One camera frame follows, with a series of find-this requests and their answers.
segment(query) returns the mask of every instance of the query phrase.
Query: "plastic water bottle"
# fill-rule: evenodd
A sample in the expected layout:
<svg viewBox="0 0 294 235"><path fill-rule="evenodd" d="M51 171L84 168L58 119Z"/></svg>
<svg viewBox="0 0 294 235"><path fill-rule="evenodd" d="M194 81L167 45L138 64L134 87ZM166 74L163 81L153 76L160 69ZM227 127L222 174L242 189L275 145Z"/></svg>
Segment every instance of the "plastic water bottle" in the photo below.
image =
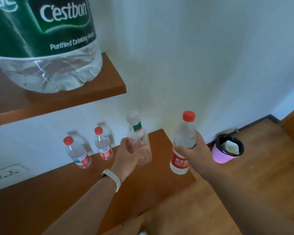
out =
<svg viewBox="0 0 294 235"><path fill-rule="evenodd" d="M41 93L93 80L102 55L88 0L0 0L0 67Z"/></svg>
<svg viewBox="0 0 294 235"><path fill-rule="evenodd" d="M107 135L103 134L101 127L95 128L95 145L98 152L103 160L109 160L113 156L113 151L111 149L110 139Z"/></svg>
<svg viewBox="0 0 294 235"><path fill-rule="evenodd" d="M152 155L150 150L149 138L145 129L142 127L139 115L137 111L131 111L126 115L127 121L132 125L128 133L129 141L132 144L134 152L143 146L148 146L148 150L138 160L138 165L144 165L152 161Z"/></svg>
<svg viewBox="0 0 294 235"><path fill-rule="evenodd" d="M67 136L63 140L66 145L66 151L68 155L73 159L73 161L80 168L87 168L91 164L91 158L88 156L85 148L79 144L74 143L74 140L71 136Z"/></svg>
<svg viewBox="0 0 294 235"><path fill-rule="evenodd" d="M179 124L174 134L174 144L191 149L196 142L196 127L194 125L195 113L185 111L183 113L183 122ZM179 175L187 173L189 169L188 161L181 154L173 149L170 161L171 170Z"/></svg>

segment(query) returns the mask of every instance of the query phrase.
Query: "green bottle label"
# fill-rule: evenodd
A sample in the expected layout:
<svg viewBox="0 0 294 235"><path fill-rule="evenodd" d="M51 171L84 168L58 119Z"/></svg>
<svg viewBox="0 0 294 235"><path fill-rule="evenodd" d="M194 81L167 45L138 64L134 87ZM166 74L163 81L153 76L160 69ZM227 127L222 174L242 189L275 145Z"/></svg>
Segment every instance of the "green bottle label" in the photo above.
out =
<svg viewBox="0 0 294 235"><path fill-rule="evenodd" d="M88 0L0 0L0 57L58 55L95 39Z"/></svg>
<svg viewBox="0 0 294 235"><path fill-rule="evenodd" d="M134 129L134 132L137 133L139 131L141 131L143 128L142 128L142 123L139 122L137 125L133 125L133 129Z"/></svg>

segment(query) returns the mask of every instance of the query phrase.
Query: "electrical outlet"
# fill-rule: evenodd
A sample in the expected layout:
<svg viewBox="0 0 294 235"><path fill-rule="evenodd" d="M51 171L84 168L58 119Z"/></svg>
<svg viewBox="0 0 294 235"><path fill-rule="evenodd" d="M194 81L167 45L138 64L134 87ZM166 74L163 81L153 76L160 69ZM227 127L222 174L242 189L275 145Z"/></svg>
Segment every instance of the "electrical outlet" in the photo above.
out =
<svg viewBox="0 0 294 235"><path fill-rule="evenodd" d="M6 182L11 178L19 177L27 171L28 169L20 164L15 164L13 166L3 168L0 170L0 182Z"/></svg>

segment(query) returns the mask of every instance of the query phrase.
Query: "wooden shelf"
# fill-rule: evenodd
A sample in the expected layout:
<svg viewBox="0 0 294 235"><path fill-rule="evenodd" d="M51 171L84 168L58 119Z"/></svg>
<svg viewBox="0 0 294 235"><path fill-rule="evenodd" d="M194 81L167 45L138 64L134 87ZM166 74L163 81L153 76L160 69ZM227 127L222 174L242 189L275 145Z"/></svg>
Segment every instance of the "wooden shelf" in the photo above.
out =
<svg viewBox="0 0 294 235"><path fill-rule="evenodd" d="M136 166L122 183L98 234L142 214L196 182L191 172L177 175L170 169L172 143L162 129L150 133L149 142L152 161ZM112 166L117 150L118 147L113 148L114 156L108 161L99 154L91 156L92 163L87 169L70 163L1 189L0 234L42 234L98 181L104 169Z"/></svg>
<svg viewBox="0 0 294 235"><path fill-rule="evenodd" d="M99 75L71 91L42 94L25 90L0 70L0 125L126 93L126 86L106 54Z"/></svg>

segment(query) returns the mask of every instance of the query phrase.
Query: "wristwatch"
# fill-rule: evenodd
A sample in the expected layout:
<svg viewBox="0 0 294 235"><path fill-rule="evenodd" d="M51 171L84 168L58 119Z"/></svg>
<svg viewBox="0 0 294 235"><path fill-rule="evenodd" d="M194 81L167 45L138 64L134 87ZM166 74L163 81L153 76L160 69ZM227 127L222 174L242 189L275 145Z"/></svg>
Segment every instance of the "wristwatch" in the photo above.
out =
<svg viewBox="0 0 294 235"><path fill-rule="evenodd" d="M114 180L115 184L117 184L117 190L115 191L115 193L118 192L120 186L121 186L121 181L120 179L117 177L116 174L114 174L113 172L109 171L108 169L104 170L102 172L102 174L100 175L99 179L101 179L104 176L109 176L112 180Z"/></svg>

